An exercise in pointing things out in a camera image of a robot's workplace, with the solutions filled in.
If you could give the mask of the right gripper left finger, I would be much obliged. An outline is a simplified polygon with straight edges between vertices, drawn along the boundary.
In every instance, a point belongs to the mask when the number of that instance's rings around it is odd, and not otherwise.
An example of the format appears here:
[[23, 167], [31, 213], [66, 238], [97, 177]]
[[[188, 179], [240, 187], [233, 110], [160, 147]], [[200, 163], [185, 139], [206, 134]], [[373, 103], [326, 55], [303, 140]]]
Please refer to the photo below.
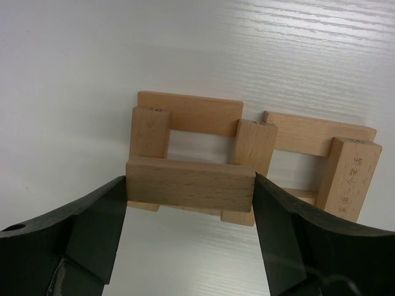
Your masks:
[[1, 231], [1, 295], [102, 295], [127, 209], [126, 177]]

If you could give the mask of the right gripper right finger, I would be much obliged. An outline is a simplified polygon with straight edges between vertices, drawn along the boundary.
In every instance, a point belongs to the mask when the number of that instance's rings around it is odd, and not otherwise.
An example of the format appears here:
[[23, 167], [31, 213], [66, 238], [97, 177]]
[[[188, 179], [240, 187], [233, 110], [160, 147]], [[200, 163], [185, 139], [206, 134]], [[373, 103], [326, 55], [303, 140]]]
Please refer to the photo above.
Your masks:
[[338, 218], [260, 174], [252, 206], [270, 295], [394, 295], [394, 232]]

